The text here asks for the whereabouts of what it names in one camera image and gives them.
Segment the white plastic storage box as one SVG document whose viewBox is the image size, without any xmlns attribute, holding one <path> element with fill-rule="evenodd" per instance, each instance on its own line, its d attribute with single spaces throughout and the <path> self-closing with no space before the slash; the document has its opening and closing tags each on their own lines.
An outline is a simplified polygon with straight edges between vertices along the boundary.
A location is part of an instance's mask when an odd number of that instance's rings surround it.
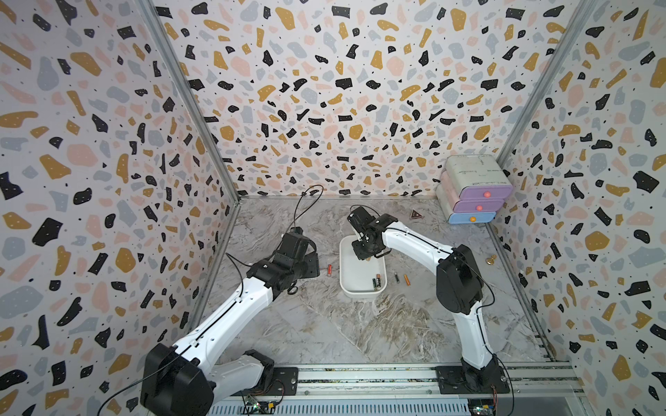
<svg viewBox="0 0 666 416">
<path fill-rule="evenodd" d="M 348 298 L 358 302 L 373 302 L 387 287 L 387 272 L 383 258 L 358 260 L 351 243 L 354 236 L 344 237 L 339 245 L 339 283 Z M 382 287 L 374 291 L 372 279 L 381 275 Z"/>
</svg>

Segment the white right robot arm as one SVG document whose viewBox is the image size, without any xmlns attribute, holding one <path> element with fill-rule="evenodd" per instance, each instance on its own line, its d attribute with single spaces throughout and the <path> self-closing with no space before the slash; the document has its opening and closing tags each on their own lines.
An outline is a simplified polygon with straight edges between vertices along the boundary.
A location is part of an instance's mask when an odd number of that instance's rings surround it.
<svg viewBox="0 0 666 416">
<path fill-rule="evenodd" d="M 358 236 L 352 243 L 358 259 L 397 250 L 435 275 L 436 298 L 453 315 L 461 342 L 461 367 L 455 375 L 459 381 L 444 385 L 471 393 L 510 393 L 510 376 L 488 342 L 482 315 L 485 281 L 468 246 L 438 243 L 388 214 L 352 227 Z"/>
</svg>

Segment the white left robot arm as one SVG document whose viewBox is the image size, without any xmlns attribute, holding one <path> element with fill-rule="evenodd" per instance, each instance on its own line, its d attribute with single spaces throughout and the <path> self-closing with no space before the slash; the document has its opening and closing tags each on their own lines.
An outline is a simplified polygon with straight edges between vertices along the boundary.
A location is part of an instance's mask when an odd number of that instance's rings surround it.
<svg viewBox="0 0 666 416">
<path fill-rule="evenodd" d="M 315 251 L 254 263 L 241 285 L 197 328 L 173 346 L 162 343 L 147 355 L 140 404 L 154 415 L 205 415 L 214 403 L 237 393 L 267 393 L 274 361 L 250 349 L 221 364 L 222 353 L 262 310 L 298 280 L 318 277 Z"/>
</svg>

